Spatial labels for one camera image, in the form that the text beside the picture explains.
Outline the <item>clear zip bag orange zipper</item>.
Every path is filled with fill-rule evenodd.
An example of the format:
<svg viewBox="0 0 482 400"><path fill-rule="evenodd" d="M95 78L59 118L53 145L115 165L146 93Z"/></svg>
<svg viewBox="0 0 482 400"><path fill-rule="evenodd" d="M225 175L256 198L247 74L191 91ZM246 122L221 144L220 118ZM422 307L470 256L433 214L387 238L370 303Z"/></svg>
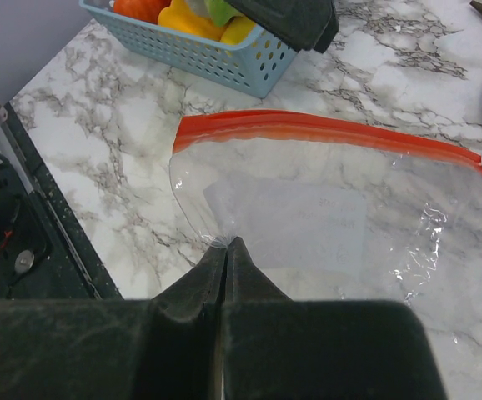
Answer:
<svg viewBox="0 0 482 400"><path fill-rule="evenodd" d="M482 152L299 112L184 117L171 188L209 245L242 238L302 299L391 299L444 369L482 373Z"/></svg>

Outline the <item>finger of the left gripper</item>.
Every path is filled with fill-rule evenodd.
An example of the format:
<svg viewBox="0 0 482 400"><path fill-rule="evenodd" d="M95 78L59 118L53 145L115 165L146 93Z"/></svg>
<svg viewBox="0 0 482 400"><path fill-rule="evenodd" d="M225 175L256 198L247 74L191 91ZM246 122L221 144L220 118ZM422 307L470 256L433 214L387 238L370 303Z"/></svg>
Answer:
<svg viewBox="0 0 482 400"><path fill-rule="evenodd" d="M330 8L331 15L328 24L313 48L317 53L325 53L339 31L339 20L334 0L330 0Z"/></svg>
<svg viewBox="0 0 482 400"><path fill-rule="evenodd" d="M330 0L229 0L294 51L313 51L331 15Z"/></svg>

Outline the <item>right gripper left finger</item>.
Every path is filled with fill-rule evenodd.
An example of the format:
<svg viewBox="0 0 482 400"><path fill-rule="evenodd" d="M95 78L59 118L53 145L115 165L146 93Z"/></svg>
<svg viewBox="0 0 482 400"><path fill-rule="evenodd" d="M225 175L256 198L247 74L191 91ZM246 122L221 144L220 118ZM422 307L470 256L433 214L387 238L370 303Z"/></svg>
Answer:
<svg viewBox="0 0 482 400"><path fill-rule="evenodd" d="M0 399L211 398L226 260L150 300L0 301Z"/></svg>

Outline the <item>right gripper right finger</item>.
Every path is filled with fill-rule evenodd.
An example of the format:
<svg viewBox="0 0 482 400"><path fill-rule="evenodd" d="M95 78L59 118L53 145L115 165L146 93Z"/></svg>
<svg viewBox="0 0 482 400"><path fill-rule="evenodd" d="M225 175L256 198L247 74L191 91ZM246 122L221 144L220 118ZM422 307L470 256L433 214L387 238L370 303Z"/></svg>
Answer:
<svg viewBox="0 0 482 400"><path fill-rule="evenodd" d="M222 308L228 399L444 399L425 329L405 304L294 301L227 250Z"/></svg>

